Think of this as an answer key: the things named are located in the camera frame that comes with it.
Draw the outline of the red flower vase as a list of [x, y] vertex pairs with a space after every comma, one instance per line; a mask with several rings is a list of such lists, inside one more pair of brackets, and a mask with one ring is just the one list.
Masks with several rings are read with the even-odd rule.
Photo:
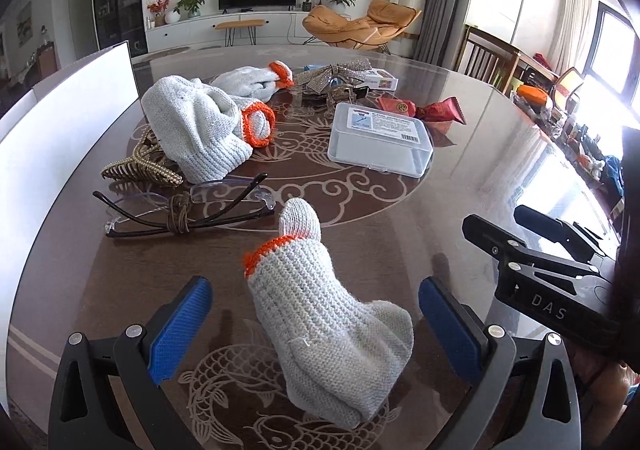
[[155, 26], [165, 24], [165, 16], [171, 0], [152, 0], [146, 5], [146, 9], [152, 14]]

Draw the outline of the blue white cardboard box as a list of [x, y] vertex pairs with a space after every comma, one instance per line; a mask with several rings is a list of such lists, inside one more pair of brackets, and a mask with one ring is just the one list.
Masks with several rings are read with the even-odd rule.
[[366, 81], [358, 87], [367, 87], [373, 90], [390, 90], [393, 92], [398, 86], [398, 78], [384, 69], [372, 68], [366, 73]]

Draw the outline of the white knit glove orange cuff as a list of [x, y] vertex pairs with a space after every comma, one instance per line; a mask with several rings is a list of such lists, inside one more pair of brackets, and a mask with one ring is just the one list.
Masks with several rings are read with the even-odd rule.
[[370, 421], [412, 356], [408, 311], [347, 291], [301, 198], [285, 203], [278, 235], [246, 256], [244, 278], [292, 404], [343, 430]]

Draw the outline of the wooden bench stool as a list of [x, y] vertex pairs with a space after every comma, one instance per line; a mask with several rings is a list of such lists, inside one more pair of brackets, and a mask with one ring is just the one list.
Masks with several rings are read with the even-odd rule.
[[248, 20], [234, 20], [224, 21], [218, 24], [214, 24], [213, 28], [217, 31], [224, 31], [224, 46], [232, 47], [235, 42], [235, 36], [242, 31], [247, 32], [248, 40], [251, 45], [257, 44], [257, 30], [262, 28], [268, 23], [264, 19], [248, 19]]

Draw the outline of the gold claw hair clip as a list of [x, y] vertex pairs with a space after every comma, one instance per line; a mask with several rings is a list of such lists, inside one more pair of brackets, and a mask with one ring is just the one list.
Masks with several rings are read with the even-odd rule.
[[128, 158], [101, 170], [103, 179], [125, 182], [152, 182], [161, 187], [178, 188], [184, 183], [178, 165], [165, 154], [152, 128], [146, 126]]

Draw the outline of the clear safety glasses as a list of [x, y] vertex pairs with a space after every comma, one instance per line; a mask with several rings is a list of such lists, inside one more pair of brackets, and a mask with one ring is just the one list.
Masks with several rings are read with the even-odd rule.
[[108, 238], [186, 236], [272, 216], [276, 198], [262, 184], [266, 178], [265, 173], [253, 178], [228, 176], [173, 192], [148, 190], [114, 200], [99, 191], [92, 196], [106, 206]]

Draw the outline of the rhinestone bow hair clip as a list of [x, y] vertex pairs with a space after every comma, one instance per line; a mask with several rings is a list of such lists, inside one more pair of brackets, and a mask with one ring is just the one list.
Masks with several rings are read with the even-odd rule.
[[326, 97], [333, 87], [347, 85], [361, 86], [366, 81], [366, 73], [372, 69], [367, 58], [305, 70], [294, 75], [294, 84], [305, 95]]

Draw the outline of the orange object on sideboard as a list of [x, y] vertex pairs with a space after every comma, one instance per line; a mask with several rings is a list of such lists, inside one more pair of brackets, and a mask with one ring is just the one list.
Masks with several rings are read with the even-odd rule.
[[518, 86], [516, 94], [533, 106], [546, 106], [549, 99], [548, 94], [541, 88], [525, 84]]

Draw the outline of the orange lounge chair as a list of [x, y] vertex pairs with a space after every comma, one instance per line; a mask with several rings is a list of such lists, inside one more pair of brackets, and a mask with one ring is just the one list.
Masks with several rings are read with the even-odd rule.
[[365, 16], [349, 20], [328, 6], [319, 5], [303, 18], [303, 27], [313, 38], [331, 47], [379, 50], [405, 33], [421, 14], [416, 8], [372, 0]]

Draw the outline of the red snack packet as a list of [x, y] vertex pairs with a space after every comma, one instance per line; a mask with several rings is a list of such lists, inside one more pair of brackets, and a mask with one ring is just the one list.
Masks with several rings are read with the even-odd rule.
[[466, 119], [456, 97], [449, 97], [427, 106], [417, 106], [411, 100], [390, 96], [378, 97], [375, 99], [375, 103], [383, 111], [405, 115], [408, 118], [417, 118], [427, 123], [457, 122], [462, 125], [466, 124]]

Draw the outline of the potted green plant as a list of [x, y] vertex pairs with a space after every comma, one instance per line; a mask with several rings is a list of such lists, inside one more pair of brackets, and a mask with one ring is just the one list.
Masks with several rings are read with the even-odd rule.
[[199, 17], [201, 15], [201, 6], [204, 6], [207, 0], [178, 0], [176, 8], [180, 12], [184, 12], [188, 19]]

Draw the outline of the white tv cabinet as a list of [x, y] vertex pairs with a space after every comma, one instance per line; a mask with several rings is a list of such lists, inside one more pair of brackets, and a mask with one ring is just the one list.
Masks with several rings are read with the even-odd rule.
[[149, 52], [188, 47], [242, 45], [303, 45], [314, 38], [303, 27], [303, 11], [249, 11], [213, 14], [151, 28], [146, 35]]

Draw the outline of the white storage bin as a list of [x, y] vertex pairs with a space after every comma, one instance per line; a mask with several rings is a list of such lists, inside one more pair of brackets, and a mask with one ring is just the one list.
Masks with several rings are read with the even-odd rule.
[[104, 248], [93, 189], [141, 116], [127, 44], [56, 72], [1, 120], [1, 403], [49, 412], [64, 338]]

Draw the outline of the clear plastic storage box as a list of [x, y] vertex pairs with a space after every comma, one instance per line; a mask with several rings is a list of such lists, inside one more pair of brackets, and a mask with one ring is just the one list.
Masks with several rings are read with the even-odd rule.
[[420, 179], [433, 153], [424, 124], [415, 118], [346, 102], [334, 109], [328, 147], [332, 162]]

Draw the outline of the wooden dining chair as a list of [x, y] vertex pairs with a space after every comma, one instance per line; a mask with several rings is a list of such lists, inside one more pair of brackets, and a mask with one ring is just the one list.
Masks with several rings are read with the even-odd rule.
[[473, 25], [465, 25], [454, 70], [509, 95], [520, 51]]

